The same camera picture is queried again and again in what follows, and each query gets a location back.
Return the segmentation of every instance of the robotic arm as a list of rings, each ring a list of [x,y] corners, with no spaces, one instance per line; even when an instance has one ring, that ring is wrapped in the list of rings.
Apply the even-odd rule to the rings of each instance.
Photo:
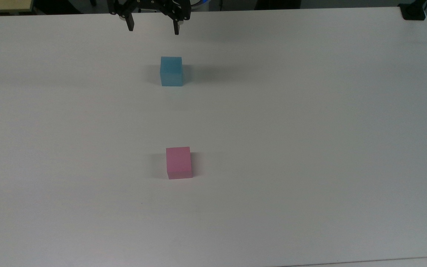
[[[134,21],[132,12],[136,7],[140,9],[159,10],[164,15],[170,17],[174,24],[174,33],[179,35],[179,25],[184,20],[190,19],[190,0],[126,0],[120,4],[119,0],[107,0],[108,11],[112,15],[118,14],[126,21],[128,29],[132,32]]]

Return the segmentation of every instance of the block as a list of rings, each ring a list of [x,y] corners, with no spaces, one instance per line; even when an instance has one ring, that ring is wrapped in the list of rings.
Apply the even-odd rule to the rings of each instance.
[[[192,178],[190,147],[166,148],[169,179]]]
[[[160,74],[162,86],[182,86],[182,58],[162,56]]]

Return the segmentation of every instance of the table surface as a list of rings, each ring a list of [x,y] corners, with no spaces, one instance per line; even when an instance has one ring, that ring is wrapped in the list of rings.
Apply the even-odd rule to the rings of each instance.
[[[29,12],[33,0],[0,0],[0,12]]]
[[[0,266],[427,257],[427,20],[0,17]],[[161,56],[185,85],[160,86]],[[165,148],[195,177],[168,180]]]

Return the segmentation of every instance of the floor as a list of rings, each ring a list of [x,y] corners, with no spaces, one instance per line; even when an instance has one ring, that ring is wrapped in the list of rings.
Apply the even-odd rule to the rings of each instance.
[[[411,3],[413,0],[302,0],[302,9],[324,9],[336,7],[396,7],[399,3]],[[82,13],[108,13],[106,0],[97,0],[92,7],[89,0],[70,0]],[[211,0],[209,11],[220,11],[220,0]],[[253,10],[256,0],[223,0],[222,11]]]

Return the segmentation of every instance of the black device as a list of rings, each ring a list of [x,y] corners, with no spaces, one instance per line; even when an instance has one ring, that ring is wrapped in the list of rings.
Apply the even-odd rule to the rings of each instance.
[[[426,15],[424,13],[423,5],[426,1],[427,0],[415,0],[411,4],[399,4],[398,6],[401,9],[401,15],[405,20],[424,20]]]
[[[107,0],[108,12],[119,15],[126,21],[128,29],[132,32],[134,21],[132,12],[137,8],[147,10],[159,10],[170,17],[174,24],[174,34],[179,35],[179,25],[184,20],[190,19],[190,0],[126,0],[120,4],[119,0]]]

